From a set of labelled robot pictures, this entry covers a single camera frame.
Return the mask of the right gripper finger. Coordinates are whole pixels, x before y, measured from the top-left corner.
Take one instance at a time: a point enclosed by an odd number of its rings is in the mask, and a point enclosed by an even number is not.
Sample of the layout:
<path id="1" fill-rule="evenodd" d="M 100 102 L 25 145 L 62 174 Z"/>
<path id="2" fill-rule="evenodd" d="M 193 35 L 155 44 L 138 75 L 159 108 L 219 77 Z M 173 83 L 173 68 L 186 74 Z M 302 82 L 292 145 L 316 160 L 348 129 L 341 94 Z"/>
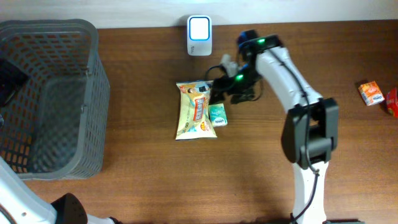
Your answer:
<path id="1" fill-rule="evenodd" d="M 231 104 L 236 105 L 238 103 L 244 103 L 247 101 L 254 101 L 255 96 L 253 94 L 237 94 L 231 97 Z"/>
<path id="2" fill-rule="evenodd" d="M 210 95 L 209 105 L 217 105 L 223 103 L 224 100 L 225 97 L 222 91 L 212 91 Z"/>

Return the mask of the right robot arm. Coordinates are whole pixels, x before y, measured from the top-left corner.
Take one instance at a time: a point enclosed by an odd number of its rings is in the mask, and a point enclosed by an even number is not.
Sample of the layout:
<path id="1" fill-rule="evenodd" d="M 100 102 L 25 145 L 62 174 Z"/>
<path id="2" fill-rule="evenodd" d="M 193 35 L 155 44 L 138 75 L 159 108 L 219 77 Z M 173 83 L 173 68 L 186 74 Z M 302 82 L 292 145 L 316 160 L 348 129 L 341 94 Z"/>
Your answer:
<path id="1" fill-rule="evenodd" d="M 304 79 L 278 35 L 240 33 L 238 57 L 244 64 L 224 58 L 224 75 L 211 87 L 210 104 L 231 97 L 232 104 L 256 101 L 254 85 L 265 80 L 286 114 L 281 145 L 294 172 L 295 200 L 290 223 L 327 223 L 324 209 L 326 171 L 338 144 L 339 107 L 324 98 Z"/>

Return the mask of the red Hacks candy bag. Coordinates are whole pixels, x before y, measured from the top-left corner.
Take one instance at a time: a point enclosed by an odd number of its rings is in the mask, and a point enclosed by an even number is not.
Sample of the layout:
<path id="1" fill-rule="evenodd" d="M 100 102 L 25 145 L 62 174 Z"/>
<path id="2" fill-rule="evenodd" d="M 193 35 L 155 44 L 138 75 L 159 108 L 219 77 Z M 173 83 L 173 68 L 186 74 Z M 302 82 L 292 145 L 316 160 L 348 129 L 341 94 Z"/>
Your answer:
<path id="1" fill-rule="evenodd" d="M 386 95 L 386 106 L 388 112 L 393 115 L 393 117 L 398 117 L 398 107 L 397 107 L 397 87 L 393 88 Z"/>

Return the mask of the orange tissue pack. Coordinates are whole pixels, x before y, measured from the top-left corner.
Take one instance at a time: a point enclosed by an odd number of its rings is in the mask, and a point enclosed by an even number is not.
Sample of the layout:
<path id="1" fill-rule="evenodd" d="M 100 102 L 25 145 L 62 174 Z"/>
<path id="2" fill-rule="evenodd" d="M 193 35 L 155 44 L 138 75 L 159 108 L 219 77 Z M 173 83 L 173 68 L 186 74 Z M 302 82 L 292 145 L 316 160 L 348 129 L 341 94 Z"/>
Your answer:
<path id="1" fill-rule="evenodd" d="M 385 100 L 381 89 L 375 81 L 360 85 L 358 90 L 367 106 L 376 105 Z"/>

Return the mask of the green tissue pack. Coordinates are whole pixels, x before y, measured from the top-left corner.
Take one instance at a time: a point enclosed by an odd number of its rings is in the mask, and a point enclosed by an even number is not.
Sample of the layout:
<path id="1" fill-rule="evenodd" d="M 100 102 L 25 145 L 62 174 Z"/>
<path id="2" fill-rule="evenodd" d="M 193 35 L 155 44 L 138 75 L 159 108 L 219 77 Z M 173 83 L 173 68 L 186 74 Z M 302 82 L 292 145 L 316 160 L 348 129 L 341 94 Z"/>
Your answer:
<path id="1" fill-rule="evenodd" d="M 213 127 L 222 127 L 228 124 L 228 119 L 223 103 L 210 105 L 209 115 Z"/>

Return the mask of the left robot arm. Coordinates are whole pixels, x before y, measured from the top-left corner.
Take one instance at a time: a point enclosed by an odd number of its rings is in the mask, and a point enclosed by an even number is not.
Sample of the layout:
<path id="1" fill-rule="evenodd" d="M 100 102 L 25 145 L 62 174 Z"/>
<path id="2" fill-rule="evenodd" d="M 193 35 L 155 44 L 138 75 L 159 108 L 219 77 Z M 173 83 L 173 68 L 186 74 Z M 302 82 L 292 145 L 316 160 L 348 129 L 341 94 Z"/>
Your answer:
<path id="1" fill-rule="evenodd" d="M 7 60 L 1 60 L 1 106 L 5 107 L 29 80 Z M 114 224 L 114 217 L 87 214 L 80 201 L 67 193 L 52 203 L 38 197 L 1 159 L 1 223 Z"/>

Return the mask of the yellow snack bag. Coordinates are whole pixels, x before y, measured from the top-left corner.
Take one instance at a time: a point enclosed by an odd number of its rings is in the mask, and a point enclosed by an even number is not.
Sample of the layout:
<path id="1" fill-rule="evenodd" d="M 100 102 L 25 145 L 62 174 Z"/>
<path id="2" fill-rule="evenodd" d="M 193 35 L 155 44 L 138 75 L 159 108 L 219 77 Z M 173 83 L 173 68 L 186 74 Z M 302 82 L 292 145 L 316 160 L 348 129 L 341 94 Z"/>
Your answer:
<path id="1" fill-rule="evenodd" d="M 209 117 L 212 81 L 177 82 L 180 90 L 180 113 L 175 139 L 191 140 L 217 135 Z"/>

